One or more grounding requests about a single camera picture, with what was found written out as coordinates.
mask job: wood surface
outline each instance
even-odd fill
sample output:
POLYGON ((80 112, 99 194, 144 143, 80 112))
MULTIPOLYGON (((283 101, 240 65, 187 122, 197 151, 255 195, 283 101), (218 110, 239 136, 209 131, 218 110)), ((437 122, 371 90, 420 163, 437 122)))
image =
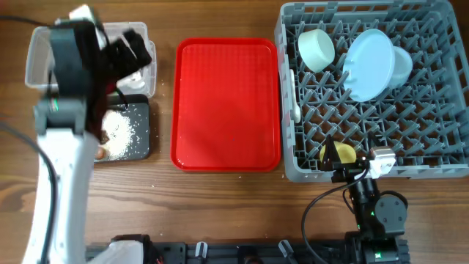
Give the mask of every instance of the wood surface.
MULTIPOLYGON (((330 183, 292 183, 283 161, 262 174, 189 174, 169 159, 174 60, 188 37, 265 37, 282 1, 88 1, 103 21, 143 21, 158 54, 157 92, 151 99, 151 156, 144 161, 99 164, 89 188, 86 242, 105 243, 118 234, 146 233, 153 241, 235 243, 283 238, 300 241, 305 206, 330 183)), ((51 22, 79 0, 0 1, 0 13, 51 22)), ((453 1, 459 30, 469 40, 466 1, 453 1)), ((35 136, 32 106, 37 91, 26 88, 26 54, 33 26, 0 22, 0 119, 35 136)), ((19 263, 34 210, 37 154, 0 132, 0 263, 19 263)), ((413 263, 469 263, 469 178, 387 179, 380 190, 409 199, 406 235, 413 263)), ((312 210, 310 238, 341 239, 356 230, 341 194, 312 210)))

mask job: black tray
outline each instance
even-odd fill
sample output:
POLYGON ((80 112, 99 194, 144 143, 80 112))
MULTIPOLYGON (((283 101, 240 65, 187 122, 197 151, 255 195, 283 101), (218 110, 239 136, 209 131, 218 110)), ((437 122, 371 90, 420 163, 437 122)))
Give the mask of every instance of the black tray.
MULTIPOLYGON (((146 158, 149 155, 149 104, 145 95, 126 95, 129 109, 122 112, 122 116, 130 118, 130 124, 135 133, 132 135, 132 143, 122 157, 110 159, 95 159, 95 163, 109 161, 132 161, 146 158)), ((110 106, 124 106, 119 96, 109 96, 110 106)))

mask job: black plastic part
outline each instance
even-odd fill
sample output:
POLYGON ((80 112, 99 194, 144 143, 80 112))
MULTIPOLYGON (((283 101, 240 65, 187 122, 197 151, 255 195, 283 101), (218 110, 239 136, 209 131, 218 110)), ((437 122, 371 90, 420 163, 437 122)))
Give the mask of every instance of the black plastic part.
MULTIPOLYGON (((395 241, 398 251, 398 260, 386 264, 410 264, 409 247, 406 240, 395 241)), ((198 264, 199 258, 195 257, 196 245, 184 243, 154 243, 158 252, 163 255, 165 264, 198 264)), ((296 260, 299 264, 315 264, 313 257, 306 251, 304 243, 291 244, 295 251, 296 260)), ((236 264, 238 263, 238 250, 241 247, 254 247, 257 255, 265 264, 285 264, 286 260, 278 249, 278 244, 210 244, 207 252, 207 264, 236 264)), ((315 241, 311 244, 313 249, 330 264, 372 264, 383 263, 364 262, 365 259, 354 256, 361 256, 356 249, 361 249, 360 245, 355 246, 353 238, 346 241, 315 241)), ((86 259, 91 260, 106 249, 105 246, 92 246, 86 248, 86 259)))
POLYGON ((87 105, 85 99, 43 98, 34 107, 35 128, 44 135, 48 128, 71 128, 81 135, 86 128, 87 105))
POLYGON ((81 22, 73 27, 54 28, 51 30, 51 47, 55 66, 53 72, 62 97, 95 96, 100 87, 98 69, 100 48, 97 42, 95 25, 81 22))
POLYGON ((349 188, 355 220, 363 238, 384 237, 383 227, 374 216, 374 205, 380 198, 376 180, 366 178, 349 188))
POLYGON ((240 246, 237 249, 237 264, 264 264, 264 262, 259 258, 255 246, 240 246))
POLYGON ((379 225, 383 227, 383 235, 396 236, 404 234, 407 209, 398 197, 381 197, 374 206, 374 214, 379 225))
POLYGON ((372 147, 372 143, 375 145, 375 147, 382 147, 383 143, 381 143, 378 138, 372 133, 368 132, 368 147, 372 147))
POLYGON ((144 248, 144 261, 142 264, 154 264, 157 260, 163 259, 156 247, 153 246, 149 235, 118 235, 111 239, 111 242, 116 241, 138 241, 142 243, 144 248))
POLYGON ((381 196, 383 195, 394 195, 395 197, 399 198, 402 203, 404 203, 405 209, 409 207, 409 202, 407 199, 404 197, 404 195, 398 193, 397 191, 382 191, 381 196))
POLYGON ((124 103, 124 111, 129 109, 129 102, 127 101, 127 98, 125 97, 124 93, 116 87, 116 93, 118 94, 120 100, 124 103))
MULTIPOLYGON (((132 143, 129 145, 127 152, 117 159, 104 159, 97 160, 95 163, 109 162, 109 161, 132 161, 148 157, 150 154, 150 127, 149 127, 149 104, 148 98, 145 95, 126 95, 125 96, 129 105, 126 111, 120 111, 122 116, 130 118, 130 125, 132 125, 135 133, 132 136, 132 143)), ((119 96, 109 96, 108 104, 112 110, 119 111, 124 109, 124 102, 119 96)))
POLYGON ((339 154, 337 153, 336 145, 334 144, 334 140, 332 136, 328 135, 325 138, 325 151, 324 156, 322 157, 321 161, 321 170, 325 172, 329 172, 333 170, 333 165, 335 163, 341 164, 339 154))
POLYGON ((204 255, 204 247, 201 246, 200 249, 199 249, 199 251, 196 252, 196 256, 199 256, 199 257, 200 257, 200 256, 203 256, 203 255, 204 255))
POLYGON ((409 246, 406 240, 390 238, 386 240, 363 241, 359 232, 345 234, 347 263, 410 264, 409 246))
POLYGON ((368 167, 368 161, 357 159, 352 164, 342 164, 335 162, 332 164, 333 176, 330 179, 332 183, 351 183, 355 180, 355 176, 362 173, 368 167))
POLYGON ((116 71, 116 79, 124 78, 139 70, 137 61, 132 51, 125 45, 124 40, 116 40, 107 49, 116 71))
POLYGON ((130 48, 137 58, 137 65, 143 67, 152 62, 152 57, 148 54, 148 51, 145 48, 144 39, 141 35, 137 34, 133 30, 127 30, 124 32, 124 37, 127 42, 129 42, 130 48))

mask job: cable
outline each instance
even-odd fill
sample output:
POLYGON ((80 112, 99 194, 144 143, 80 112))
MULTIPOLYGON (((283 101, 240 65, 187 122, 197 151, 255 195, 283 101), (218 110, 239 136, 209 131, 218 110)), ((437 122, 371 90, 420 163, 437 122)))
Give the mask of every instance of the cable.
POLYGON ((124 103, 125 111, 127 111, 129 109, 129 103, 127 102, 127 98, 119 88, 116 87, 115 91, 119 95, 120 100, 122 100, 122 102, 124 103))
POLYGON ((383 196, 386 194, 394 195, 395 197, 399 198, 402 201, 402 203, 404 203, 405 209, 409 207, 409 203, 407 202, 407 199, 404 197, 404 195, 398 193, 397 191, 384 191, 380 195, 383 196))
POLYGON ((14 137, 21 139, 23 142, 27 143, 34 151, 36 151, 47 166, 47 170, 49 172, 49 182, 51 183, 51 205, 49 210, 49 218, 47 223, 47 229, 45 231, 45 238, 44 238, 44 246, 43 251, 41 253, 41 260, 40 264, 47 264, 48 263, 48 253, 49 248, 51 247, 51 240, 52 240, 52 226, 53 220, 55 219, 56 215, 56 201, 57 201, 57 181, 56 181, 56 171, 53 168, 52 162, 45 154, 45 152, 36 144, 36 142, 32 141, 28 136, 22 134, 21 132, 17 131, 14 128, 11 128, 4 122, 0 122, 0 129, 10 133, 14 137))
POLYGON ((39 22, 39 21, 34 21, 29 18, 22 18, 14 15, 0 15, 0 20, 6 20, 6 21, 16 21, 16 22, 21 22, 21 23, 29 23, 31 25, 35 26, 51 26, 47 23, 39 22))
POLYGON ((49 70, 47 79, 48 79, 48 81, 47 81, 47 90, 45 91, 45 93, 48 97, 50 97, 51 94, 52 94, 52 86, 51 86, 51 83, 52 83, 52 70, 49 70))
POLYGON ((325 260, 323 260, 312 248, 311 248, 311 245, 309 245, 309 242, 308 242, 308 238, 306 237, 306 231, 305 231, 305 221, 306 221, 306 217, 308 215, 308 212, 311 210, 311 208, 317 203, 319 202, 319 200, 321 200, 322 198, 326 197, 327 195, 329 194, 332 194, 336 191, 340 191, 342 189, 346 189, 346 188, 349 188, 351 186, 354 186, 355 184, 357 184, 359 181, 361 181, 362 179, 364 179, 366 177, 366 175, 368 174, 368 171, 369 171, 369 165, 367 166, 367 168, 365 169, 365 171, 363 172, 363 174, 357 179, 357 180, 354 180, 352 181, 351 183, 348 183, 348 184, 345 184, 343 186, 339 186, 337 188, 332 188, 331 190, 329 191, 326 191, 324 194, 320 194, 318 197, 314 198, 314 200, 309 203, 308 206, 306 206, 306 209, 303 213, 303 217, 301 218, 301 235, 303 236, 303 240, 305 241, 305 244, 306 244, 306 249, 308 249, 308 251, 314 256, 314 258, 319 262, 319 263, 324 263, 324 264, 328 264, 325 260))
POLYGON ((348 189, 344 189, 344 191, 342 192, 342 198, 344 198, 344 202, 345 204, 347 205, 347 207, 349 208, 350 212, 355 214, 355 212, 353 211, 353 208, 350 206, 349 202, 347 201, 347 198, 345 198, 345 192, 347 191, 348 189))

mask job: dish rack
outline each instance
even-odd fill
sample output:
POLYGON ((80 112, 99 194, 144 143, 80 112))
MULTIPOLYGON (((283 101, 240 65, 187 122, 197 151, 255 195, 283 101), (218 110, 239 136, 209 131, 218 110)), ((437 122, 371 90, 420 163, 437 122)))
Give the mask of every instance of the dish rack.
POLYGON ((444 0, 287 3, 275 28, 281 80, 282 142, 287 177, 295 182, 329 181, 320 170, 325 137, 369 152, 366 135, 396 153, 389 177, 446 178, 469 174, 469 67, 452 6, 444 0), (311 72, 298 51, 302 32, 322 29, 336 57, 311 72), (363 103, 349 98, 341 71, 347 50, 368 29, 379 29, 410 53, 407 83, 363 103), (295 77, 301 121, 292 119, 290 72, 295 77))

